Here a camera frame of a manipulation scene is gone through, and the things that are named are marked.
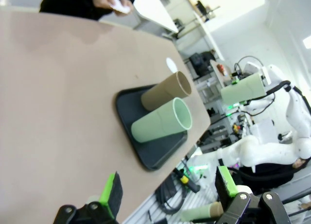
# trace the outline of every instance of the tray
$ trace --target tray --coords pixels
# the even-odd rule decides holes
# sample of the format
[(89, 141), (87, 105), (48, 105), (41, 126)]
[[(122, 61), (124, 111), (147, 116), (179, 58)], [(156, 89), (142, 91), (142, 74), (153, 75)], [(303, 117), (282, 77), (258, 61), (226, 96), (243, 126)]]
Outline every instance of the tray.
[(185, 131), (145, 143), (139, 143), (133, 138), (131, 133), (132, 123), (150, 112), (143, 107), (140, 97), (153, 86), (122, 90), (116, 97), (117, 113), (123, 128), (140, 162), (151, 171), (160, 169), (188, 137)]

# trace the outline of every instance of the light green cup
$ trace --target light green cup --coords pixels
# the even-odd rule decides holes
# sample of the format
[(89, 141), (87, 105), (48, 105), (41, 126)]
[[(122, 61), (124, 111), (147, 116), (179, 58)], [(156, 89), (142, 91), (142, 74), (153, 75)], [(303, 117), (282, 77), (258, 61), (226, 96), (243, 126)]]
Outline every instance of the light green cup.
[(132, 124), (131, 131), (136, 141), (143, 143), (171, 134), (189, 130), (192, 118), (185, 102), (174, 98)]

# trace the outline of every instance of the screw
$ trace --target screw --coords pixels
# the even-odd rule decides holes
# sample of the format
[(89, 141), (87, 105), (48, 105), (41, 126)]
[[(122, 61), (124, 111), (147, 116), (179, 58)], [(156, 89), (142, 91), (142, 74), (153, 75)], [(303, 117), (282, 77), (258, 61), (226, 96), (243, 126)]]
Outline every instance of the screw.
[(272, 200), (272, 195), (267, 194), (266, 197), (267, 197), (268, 200)]
[(97, 209), (97, 207), (98, 207), (98, 206), (97, 206), (96, 204), (92, 204), (92, 205), (91, 205), (91, 209)]
[(241, 198), (242, 200), (245, 200), (245, 199), (247, 198), (247, 196), (246, 196), (245, 194), (241, 194), (241, 195), (240, 195), (240, 198)]
[(65, 209), (66, 213), (70, 213), (72, 211), (72, 208), (68, 207)]

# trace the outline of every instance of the brown cup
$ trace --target brown cup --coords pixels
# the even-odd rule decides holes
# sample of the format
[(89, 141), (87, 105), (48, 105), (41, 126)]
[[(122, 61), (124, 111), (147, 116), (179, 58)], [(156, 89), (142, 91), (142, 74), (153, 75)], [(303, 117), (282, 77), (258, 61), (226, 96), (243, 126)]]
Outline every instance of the brown cup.
[(148, 111), (156, 110), (168, 101), (191, 94), (191, 86), (186, 76), (178, 71), (163, 82), (152, 87), (141, 96), (141, 103)]

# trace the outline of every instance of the ceiling light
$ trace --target ceiling light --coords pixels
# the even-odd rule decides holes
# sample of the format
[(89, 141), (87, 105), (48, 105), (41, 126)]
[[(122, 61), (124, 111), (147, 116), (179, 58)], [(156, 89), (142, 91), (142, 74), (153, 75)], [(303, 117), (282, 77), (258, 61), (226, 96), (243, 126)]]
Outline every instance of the ceiling light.
[(311, 48), (311, 35), (304, 40), (302, 40), (303, 44), (305, 45), (306, 49)]

